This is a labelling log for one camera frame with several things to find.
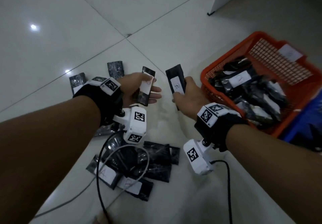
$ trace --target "hand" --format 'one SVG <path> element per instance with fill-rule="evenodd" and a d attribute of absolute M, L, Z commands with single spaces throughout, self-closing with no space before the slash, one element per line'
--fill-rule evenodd
<path fill-rule="evenodd" d="M 131 104 L 135 104 L 136 101 L 133 100 L 133 94 L 139 89 L 142 81 L 149 81 L 151 77 L 147 74 L 136 72 L 129 75 L 125 75 L 118 79 L 118 82 L 121 84 L 121 91 L 123 95 L 123 108 L 128 108 Z M 162 95 L 153 92 L 161 92 L 161 88 L 152 86 L 151 94 L 149 99 L 149 104 L 154 104 L 157 102 L 157 99 L 161 98 Z"/>
<path fill-rule="evenodd" d="M 197 120 L 197 113 L 202 106 L 209 104 L 201 89 L 195 84 L 191 76 L 185 78 L 187 83 L 185 94 L 179 92 L 173 94 L 172 102 L 175 102 L 180 111 L 193 120 Z"/>

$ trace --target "tiled floor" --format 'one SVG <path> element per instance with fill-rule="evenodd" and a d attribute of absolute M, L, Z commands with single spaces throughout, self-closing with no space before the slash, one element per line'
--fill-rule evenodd
<path fill-rule="evenodd" d="M 209 17 L 211 1 L 0 0 L 0 121 L 70 99 L 70 76 L 106 76 L 106 63 L 122 60 L 126 73 L 157 71 L 163 98 L 147 109 L 147 139 L 180 147 L 200 136 L 171 102 L 166 69 L 180 63 L 200 85 L 204 67 L 257 30 L 288 40 L 322 68 L 321 0 L 233 0 Z M 85 167 L 104 140 L 90 142 L 39 213 L 87 185 Z M 234 223 L 293 223 L 230 153 L 213 154 L 231 166 Z M 105 203 L 118 194 L 101 188 Z M 170 183 L 155 181 L 148 202 L 123 194 L 110 212 L 118 223 L 228 223 L 226 190 L 224 166 L 196 176 L 181 154 Z M 31 223 L 90 223 L 98 212 L 93 184 Z"/>

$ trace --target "blue basket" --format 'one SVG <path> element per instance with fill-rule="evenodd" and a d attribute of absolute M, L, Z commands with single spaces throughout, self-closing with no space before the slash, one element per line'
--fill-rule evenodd
<path fill-rule="evenodd" d="M 293 120 L 281 140 L 290 142 L 297 133 L 312 139 L 309 124 L 322 130 L 322 91 Z"/>

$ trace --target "red basket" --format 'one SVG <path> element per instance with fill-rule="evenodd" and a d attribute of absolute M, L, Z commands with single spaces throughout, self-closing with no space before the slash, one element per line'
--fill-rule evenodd
<path fill-rule="evenodd" d="M 291 62 L 278 52 L 285 44 L 288 43 L 276 41 L 264 32 L 254 32 L 201 72 L 201 89 L 209 101 L 225 104 L 244 117 L 245 113 L 224 93 L 217 91 L 208 79 L 214 77 L 215 71 L 222 70 L 224 64 L 239 56 L 246 56 L 259 75 L 267 75 L 280 83 L 290 101 L 290 105 L 281 110 L 282 122 L 264 130 L 277 138 L 317 93 L 322 84 L 320 70 L 308 63 L 305 55 L 296 62 Z"/>

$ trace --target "person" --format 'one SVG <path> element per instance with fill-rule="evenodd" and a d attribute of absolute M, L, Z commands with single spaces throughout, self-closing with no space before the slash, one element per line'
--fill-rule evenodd
<path fill-rule="evenodd" d="M 118 80 L 123 107 L 150 77 L 133 73 Z M 209 104 L 191 77 L 174 102 L 197 120 Z M 149 103 L 161 98 L 152 86 Z M 72 168 L 101 122 L 98 102 L 80 95 L 68 101 L 0 123 L 1 223 L 28 223 Z M 227 132 L 228 150 L 296 223 L 322 223 L 322 157 L 285 143 L 246 124 Z"/>

